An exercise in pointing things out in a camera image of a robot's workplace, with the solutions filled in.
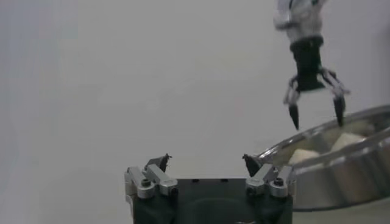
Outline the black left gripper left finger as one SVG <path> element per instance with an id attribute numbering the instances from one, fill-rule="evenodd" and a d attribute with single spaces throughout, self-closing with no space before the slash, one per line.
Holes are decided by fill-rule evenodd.
<path id="1" fill-rule="evenodd" d="M 140 199 L 153 198 L 157 193 L 168 198 L 179 194 L 178 180 L 166 174 L 169 154 L 150 159 L 141 169 L 130 166 L 124 172 L 125 194 L 127 198 L 136 196 Z"/>

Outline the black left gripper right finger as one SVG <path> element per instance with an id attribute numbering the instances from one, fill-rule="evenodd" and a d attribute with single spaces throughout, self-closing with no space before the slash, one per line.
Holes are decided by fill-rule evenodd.
<path id="1" fill-rule="evenodd" d="M 293 166 L 262 163 L 257 156 L 243 155 L 249 173 L 245 180 L 246 194 L 257 197 L 270 194 L 275 198 L 296 197 L 296 175 Z"/>

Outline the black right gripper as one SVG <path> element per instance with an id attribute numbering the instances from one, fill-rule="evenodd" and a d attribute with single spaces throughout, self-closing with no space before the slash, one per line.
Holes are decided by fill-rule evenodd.
<path id="1" fill-rule="evenodd" d="M 324 39 L 321 36 L 313 36 L 290 44 L 290 51 L 296 62 L 297 74 L 288 82 L 283 104 L 288 107 L 290 118 L 296 130 L 299 130 L 297 101 L 300 98 L 300 92 L 322 88 L 328 89 L 333 94 L 338 126 L 344 125 L 345 95 L 350 94 L 350 90 L 337 78 L 336 72 L 322 67 L 320 48 L 323 43 Z"/>

